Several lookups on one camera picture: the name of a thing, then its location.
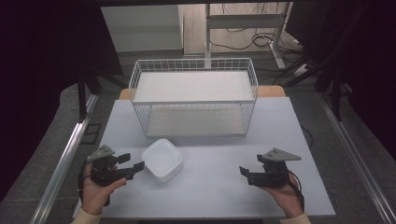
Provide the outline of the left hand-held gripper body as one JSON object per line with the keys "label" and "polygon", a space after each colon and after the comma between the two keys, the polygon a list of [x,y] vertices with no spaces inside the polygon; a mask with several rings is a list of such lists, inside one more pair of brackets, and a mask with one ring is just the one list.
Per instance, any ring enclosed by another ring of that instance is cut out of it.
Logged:
{"label": "left hand-held gripper body", "polygon": [[134,175],[127,173],[128,168],[116,169],[118,162],[115,151],[107,145],[102,145],[96,149],[87,158],[87,162],[92,165],[91,180],[101,187],[109,186],[122,178],[127,180],[134,178]]}

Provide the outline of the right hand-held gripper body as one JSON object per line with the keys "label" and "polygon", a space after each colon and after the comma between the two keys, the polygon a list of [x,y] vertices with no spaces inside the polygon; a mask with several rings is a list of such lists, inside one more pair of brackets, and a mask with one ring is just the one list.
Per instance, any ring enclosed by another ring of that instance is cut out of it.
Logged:
{"label": "right hand-held gripper body", "polygon": [[300,161],[300,156],[291,154],[284,150],[274,147],[263,155],[265,163],[262,163],[263,173],[251,173],[247,178],[249,185],[270,189],[282,188],[289,181],[289,169],[287,161]]}

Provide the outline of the white lidded plastic container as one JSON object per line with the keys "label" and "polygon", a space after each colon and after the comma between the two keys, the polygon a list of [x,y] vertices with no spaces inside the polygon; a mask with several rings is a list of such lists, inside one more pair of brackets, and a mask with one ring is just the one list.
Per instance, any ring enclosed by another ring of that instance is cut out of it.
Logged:
{"label": "white lidded plastic container", "polygon": [[183,164],[182,154],[167,139],[159,139],[147,147],[142,152],[141,159],[148,170],[162,183],[173,178]]}

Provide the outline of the person's left hand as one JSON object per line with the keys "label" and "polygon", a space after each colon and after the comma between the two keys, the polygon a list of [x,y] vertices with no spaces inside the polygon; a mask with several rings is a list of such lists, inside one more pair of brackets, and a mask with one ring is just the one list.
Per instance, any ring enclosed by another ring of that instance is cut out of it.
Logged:
{"label": "person's left hand", "polygon": [[84,168],[82,185],[82,206],[81,208],[90,215],[101,215],[105,207],[107,198],[127,182],[126,178],[119,179],[109,186],[101,187],[91,180],[92,165],[88,164]]}

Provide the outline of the person's right hand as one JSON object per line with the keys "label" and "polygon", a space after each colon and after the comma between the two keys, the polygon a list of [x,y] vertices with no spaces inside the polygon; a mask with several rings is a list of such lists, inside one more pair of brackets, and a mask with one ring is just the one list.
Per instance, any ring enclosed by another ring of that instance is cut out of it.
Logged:
{"label": "person's right hand", "polygon": [[294,218],[304,213],[297,193],[289,185],[280,189],[263,188],[268,192],[276,204],[283,210],[286,218]]}

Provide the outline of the black stand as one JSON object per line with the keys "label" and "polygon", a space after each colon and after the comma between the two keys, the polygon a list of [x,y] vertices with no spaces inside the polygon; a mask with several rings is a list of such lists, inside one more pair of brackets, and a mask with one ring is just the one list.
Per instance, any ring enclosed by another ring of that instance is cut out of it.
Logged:
{"label": "black stand", "polygon": [[116,86],[126,89],[127,84],[115,77],[106,74],[96,68],[90,72],[80,72],[78,74],[78,105],[79,105],[79,118],[78,122],[82,123],[88,117],[88,107],[86,100],[86,89],[89,89],[91,94],[98,95],[102,91],[102,86],[99,82],[99,77],[115,84]]}
{"label": "black stand", "polygon": [[314,85],[316,91],[326,91],[329,86],[332,86],[330,107],[332,114],[338,121],[342,120],[340,114],[340,101],[342,96],[342,82],[341,74],[337,71],[337,62],[334,56],[330,56],[321,63],[315,64],[308,68],[301,75],[293,79],[280,83],[281,87],[292,87],[303,80],[319,74],[319,77]]}

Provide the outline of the white power strip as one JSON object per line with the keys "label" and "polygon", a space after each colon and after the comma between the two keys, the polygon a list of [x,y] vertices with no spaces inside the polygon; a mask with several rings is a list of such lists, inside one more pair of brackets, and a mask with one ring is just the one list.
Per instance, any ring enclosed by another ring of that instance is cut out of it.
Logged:
{"label": "white power strip", "polygon": [[309,69],[309,65],[304,63],[302,64],[298,69],[296,69],[293,73],[295,77],[298,77],[302,75],[304,72],[306,72]]}

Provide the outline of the black curtain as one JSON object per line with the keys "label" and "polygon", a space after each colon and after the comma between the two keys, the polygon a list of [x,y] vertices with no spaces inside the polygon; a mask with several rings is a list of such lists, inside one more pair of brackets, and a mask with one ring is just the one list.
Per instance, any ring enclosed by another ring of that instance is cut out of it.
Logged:
{"label": "black curtain", "polygon": [[78,0],[0,0],[0,202],[83,79],[121,74],[102,9]]}
{"label": "black curtain", "polygon": [[295,0],[286,31],[314,64],[336,58],[352,108],[396,158],[396,0]]}

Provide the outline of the aluminium rail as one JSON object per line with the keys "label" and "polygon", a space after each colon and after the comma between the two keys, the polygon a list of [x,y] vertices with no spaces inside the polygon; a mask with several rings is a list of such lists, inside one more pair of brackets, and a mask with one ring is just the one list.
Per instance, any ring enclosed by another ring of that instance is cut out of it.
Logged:
{"label": "aluminium rail", "polygon": [[332,112],[331,100],[323,92],[318,93],[318,98],[384,224],[396,224],[396,213],[392,210],[384,191],[369,171],[344,123]]}
{"label": "aluminium rail", "polygon": [[70,168],[71,162],[73,161],[77,152],[78,146],[81,142],[82,136],[89,124],[92,116],[92,111],[96,105],[98,96],[91,94],[87,103],[87,115],[85,119],[79,121],[64,148],[64,152],[59,159],[57,166],[49,180],[49,183],[41,197],[41,200],[29,222],[29,224],[45,224],[52,206],[55,203],[56,197],[61,189],[64,182],[68,169]]}

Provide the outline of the white metal desk frame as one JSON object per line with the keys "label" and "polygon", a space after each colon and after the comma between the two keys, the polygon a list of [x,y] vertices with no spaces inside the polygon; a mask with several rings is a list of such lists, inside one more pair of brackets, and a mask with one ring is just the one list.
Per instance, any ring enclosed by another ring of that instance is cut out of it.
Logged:
{"label": "white metal desk frame", "polygon": [[279,49],[279,40],[289,7],[290,2],[287,2],[279,14],[212,15],[210,5],[205,4],[205,58],[211,58],[210,32],[212,29],[274,28],[275,36],[269,43],[269,47],[277,67],[285,70],[286,65]]}

